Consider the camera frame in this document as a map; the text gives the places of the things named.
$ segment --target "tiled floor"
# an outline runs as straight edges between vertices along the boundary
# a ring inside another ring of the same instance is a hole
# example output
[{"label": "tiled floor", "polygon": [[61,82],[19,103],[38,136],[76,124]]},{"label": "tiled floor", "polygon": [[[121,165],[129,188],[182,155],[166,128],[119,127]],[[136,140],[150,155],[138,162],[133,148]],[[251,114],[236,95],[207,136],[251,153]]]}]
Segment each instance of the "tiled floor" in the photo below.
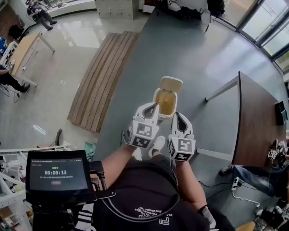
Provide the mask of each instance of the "tiled floor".
[{"label": "tiled floor", "polygon": [[38,53],[31,56],[25,72],[38,86],[17,103],[13,103],[13,92],[9,98],[0,92],[0,148],[51,144],[59,128],[63,129],[63,139],[77,148],[82,148],[85,141],[97,142],[97,133],[76,127],[66,119],[77,87],[109,32],[140,32],[147,18],[140,15],[134,21],[99,19],[93,11],[58,18],[50,32],[34,26],[30,33],[42,31],[56,51],[52,54],[39,42]]}]

